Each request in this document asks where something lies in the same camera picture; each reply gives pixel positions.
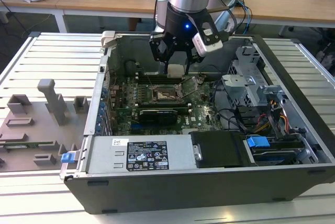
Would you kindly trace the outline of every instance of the floor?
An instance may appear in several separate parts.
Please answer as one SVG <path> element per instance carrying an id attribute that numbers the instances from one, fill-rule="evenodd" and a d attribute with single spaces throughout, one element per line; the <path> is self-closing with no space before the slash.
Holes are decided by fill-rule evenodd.
<path id="1" fill-rule="evenodd" d="M 26 13 L 16 13 L 15 16 L 26 29 L 40 23 L 34 26 L 32 31 L 58 32 L 56 20 L 53 16 Z M 28 37 L 13 15 L 7 14 L 7 17 L 9 19 L 8 24 L 1 25 L 0 22 L 0 73 Z M 104 29 L 99 27 L 98 17 L 66 16 L 66 21 L 71 33 L 101 33 L 104 30 L 128 30 L 127 18 L 104 17 Z M 280 26 L 252 25 L 249 33 L 260 34 L 264 38 L 280 38 L 278 36 L 279 29 Z M 137 31 L 151 30 L 152 19 L 143 19 L 142 23 L 138 24 Z M 241 26 L 237 33 L 242 33 L 243 30 L 244 27 Z M 293 32 L 285 32 L 283 38 L 297 38 L 312 54 L 316 54 L 319 49 L 318 40 L 321 39 L 321 36 L 310 28 L 296 27 Z"/>

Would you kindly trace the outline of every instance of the yellow wire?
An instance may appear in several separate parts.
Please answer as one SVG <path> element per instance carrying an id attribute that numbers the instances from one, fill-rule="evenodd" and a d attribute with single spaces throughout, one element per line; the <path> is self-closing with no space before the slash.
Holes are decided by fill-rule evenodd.
<path id="1" fill-rule="evenodd" d="M 270 123 L 267 122 L 264 126 L 262 126 L 262 127 L 260 127 L 259 129 L 257 129 L 257 130 L 255 131 L 255 133 L 264 130 L 264 129 L 265 129 L 266 127 L 268 127 L 269 125 L 270 125 Z"/>
<path id="2" fill-rule="evenodd" d="M 287 129 L 287 120 L 286 120 L 286 118 L 284 116 L 281 116 L 281 118 L 283 118 L 284 121 L 285 121 L 285 131 L 286 131 L 286 129 Z"/>

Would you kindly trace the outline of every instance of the blue plastic latch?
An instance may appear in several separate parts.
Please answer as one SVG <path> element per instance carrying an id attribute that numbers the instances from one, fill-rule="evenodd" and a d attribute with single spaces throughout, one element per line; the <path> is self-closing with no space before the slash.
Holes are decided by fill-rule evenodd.
<path id="1" fill-rule="evenodd" d="M 62 155 L 61 162 L 62 163 L 74 163 L 75 162 L 74 156 L 75 154 L 71 152 L 64 153 Z"/>
<path id="2" fill-rule="evenodd" d="M 270 143 L 266 137 L 251 136 L 247 139 L 249 147 L 270 147 Z"/>

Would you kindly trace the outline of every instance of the small sticker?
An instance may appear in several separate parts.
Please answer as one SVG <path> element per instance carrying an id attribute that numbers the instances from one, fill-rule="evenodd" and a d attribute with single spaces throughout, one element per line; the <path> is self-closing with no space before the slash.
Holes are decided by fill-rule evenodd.
<path id="1" fill-rule="evenodd" d="M 125 146 L 129 139 L 113 139 L 112 145 Z"/>

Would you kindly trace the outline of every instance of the black plastic cover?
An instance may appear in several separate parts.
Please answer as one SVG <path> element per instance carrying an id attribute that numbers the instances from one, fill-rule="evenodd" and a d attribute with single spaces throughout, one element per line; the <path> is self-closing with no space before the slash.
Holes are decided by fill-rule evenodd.
<path id="1" fill-rule="evenodd" d="M 202 155 L 196 162 L 198 168 L 250 166 L 245 135 L 238 131 L 194 131 L 191 139 Z"/>

